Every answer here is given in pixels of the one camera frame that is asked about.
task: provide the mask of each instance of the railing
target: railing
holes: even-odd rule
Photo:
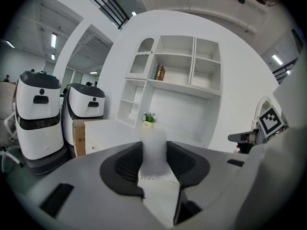
[[[116,0],[93,0],[99,9],[110,19],[114,25],[121,29],[129,20],[128,15]]]
[[[281,83],[284,78],[286,76],[288,76],[287,71],[291,70],[293,65],[296,63],[298,58],[292,60],[291,62],[289,62],[288,64],[284,65],[283,67],[280,67],[279,69],[277,69],[276,71],[273,72],[276,80],[278,81],[278,83]]]

